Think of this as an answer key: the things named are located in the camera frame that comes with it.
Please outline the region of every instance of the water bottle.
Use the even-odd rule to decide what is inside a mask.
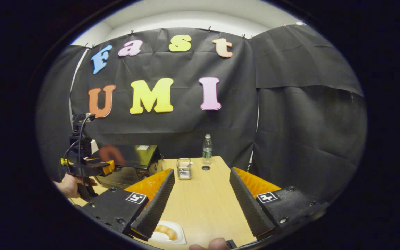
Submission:
[[[206,134],[205,141],[203,142],[203,164],[210,165],[211,164],[211,157],[213,155],[213,145],[211,141],[211,135]]]

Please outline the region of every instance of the human hand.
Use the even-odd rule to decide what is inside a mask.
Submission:
[[[113,145],[105,145],[98,150],[98,155],[102,161],[114,160],[115,165],[125,166],[127,164],[121,152]]]
[[[81,177],[71,176],[70,174],[65,174],[61,182],[54,182],[58,189],[66,198],[79,198],[78,184],[83,184]],[[86,186],[97,186],[98,184],[94,179],[90,179],[90,183],[85,183]]]
[[[215,238],[211,240],[207,249],[201,245],[190,245],[189,250],[229,250],[229,248],[224,238]]]

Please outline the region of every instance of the orange object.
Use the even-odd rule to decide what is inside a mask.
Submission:
[[[157,191],[160,189],[163,181],[166,179],[170,171],[171,169],[166,169],[165,171],[153,174],[146,179],[125,188],[124,190],[146,195],[149,199],[148,203],[146,204],[147,206],[149,202],[154,199],[154,196],[157,194]]]
[[[95,117],[106,117],[112,109],[112,92],[115,89],[115,85],[107,85],[103,88],[106,93],[105,97],[105,107],[103,109],[98,109],[98,93],[101,92],[100,88],[95,88],[89,90],[89,112],[95,114]]]
[[[103,172],[105,173],[105,175],[112,173],[112,171],[115,168],[115,164],[113,160],[107,161],[106,163],[109,163],[109,166],[105,166],[103,168]]]
[[[235,167],[234,169],[235,172],[237,172],[237,174],[240,176],[240,179],[242,179],[243,183],[245,183],[254,199],[257,199],[258,194],[281,190],[280,187],[272,184],[271,182],[267,182],[266,180],[255,176],[254,174],[250,174]]]

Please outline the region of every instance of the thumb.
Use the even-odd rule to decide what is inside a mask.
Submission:
[[[190,245],[189,250],[207,250],[207,249],[202,247],[201,245]]]
[[[211,240],[209,244],[208,250],[228,250],[228,246],[226,245],[226,240],[224,238],[215,238]]]

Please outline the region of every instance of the black backdrop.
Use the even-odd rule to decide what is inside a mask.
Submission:
[[[175,35],[190,35],[191,48],[171,52]],[[217,54],[212,40],[226,38],[234,54]],[[141,52],[120,57],[127,41],[142,40]],[[106,66],[93,74],[91,58],[112,45]],[[217,77],[219,110],[202,110],[202,77]],[[152,90],[161,78],[171,78],[172,112],[143,111],[131,114],[131,83],[145,80]],[[74,114],[89,111],[88,91],[114,84],[109,115],[87,125],[87,133],[100,144],[156,144],[165,158],[201,157],[205,134],[211,134],[213,155],[220,155],[229,166],[247,167],[257,125],[257,92],[254,64],[249,43],[236,35],[193,28],[150,30],[125,35],[97,45],[84,57],[73,84],[71,101]],[[105,105],[100,92],[98,107]]]
[[[192,47],[171,52],[171,38],[181,34],[191,36]],[[232,57],[217,54],[212,43],[217,38],[232,43]],[[119,49],[132,40],[143,41],[141,52],[119,56]],[[93,74],[91,58],[108,45],[106,66]],[[85,49],[70,46],[64,51],[39,98],[38,140],[55,180],[57,159],[68,147],[71,85],[72,114],[89,111],[89,90],[116,86],[111,112],[86,126],[99,146],[156,144],[166,158],[195,158],[209,133],[213,154],[228,166],[246,169],[254,150],[252,173],[325,201],[343,190],[362,156],[366,108],[359,82],[337,49],[307,25],[278,27],[252,39],[194,28],[149,30],[106,41],[82,55]],[[207,76],[220,79],[219,110],[200,109],[198,79]],[[161,78],[174,80],[174,110],[130,114],[130,84],[145,80],[152,90]],[[101,91],[98,107],[104,106]]]

